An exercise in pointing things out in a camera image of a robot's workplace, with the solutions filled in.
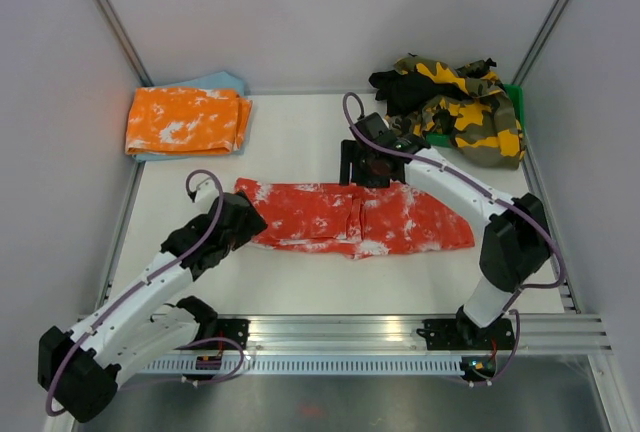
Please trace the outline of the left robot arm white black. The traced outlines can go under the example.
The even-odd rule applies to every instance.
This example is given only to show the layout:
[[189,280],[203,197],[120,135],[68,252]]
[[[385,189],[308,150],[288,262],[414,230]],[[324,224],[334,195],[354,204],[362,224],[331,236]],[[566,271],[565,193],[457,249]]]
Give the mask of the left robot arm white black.
[[49,415],[86,423],[98,416],[133,375],[182,347],[219,341],[218,314],[187,296],[169,300],[267,228],[244,192],[224,193],[210,210],[174,230],[144,271],[98,310],[39,339],[37,381]]

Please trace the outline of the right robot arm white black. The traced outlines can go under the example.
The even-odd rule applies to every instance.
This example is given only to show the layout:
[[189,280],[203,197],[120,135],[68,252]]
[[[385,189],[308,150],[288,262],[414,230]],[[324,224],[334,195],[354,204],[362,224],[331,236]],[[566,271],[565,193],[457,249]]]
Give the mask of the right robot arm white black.
[[515,197],[487,185],[419,137],[396,136],[377,113],[350,121],[349,128],[359,148],[355,166],[367,178],[399,181],[425,192],[470,225],[480,245],[481,278],[457,312],[460,343],[480,347],[490,339],[493,323],[525,290],[557,285],[532,281],[555,252],[544,206],[535,195]]

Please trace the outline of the red white tie-dye trousers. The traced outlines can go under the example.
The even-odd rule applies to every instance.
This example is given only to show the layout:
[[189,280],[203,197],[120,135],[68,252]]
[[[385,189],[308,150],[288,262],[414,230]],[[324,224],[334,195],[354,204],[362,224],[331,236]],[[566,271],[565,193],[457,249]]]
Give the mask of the red white tie-dye trousers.
[[272,184],[239,178],[267,223],[253,243],[358,260],[475,246],[468,222],[431,195],[393,183],[388,188],[331,183]]

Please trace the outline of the camouflage yellow green trousers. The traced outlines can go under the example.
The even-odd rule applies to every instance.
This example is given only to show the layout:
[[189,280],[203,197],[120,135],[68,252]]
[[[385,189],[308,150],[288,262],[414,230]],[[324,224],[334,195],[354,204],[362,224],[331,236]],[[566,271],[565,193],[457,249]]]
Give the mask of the camouflage yellow green trousers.
[[436,83],[449,84],[450,91],[405,116],[386,112],[391,129],[425,140],[430,133],[446,135],[452,148],[477,166],[517,169],[526,151],[524,132],[495,67],[491,59],[458,68],[413,54],[399,59],[389,71],[419,72]]

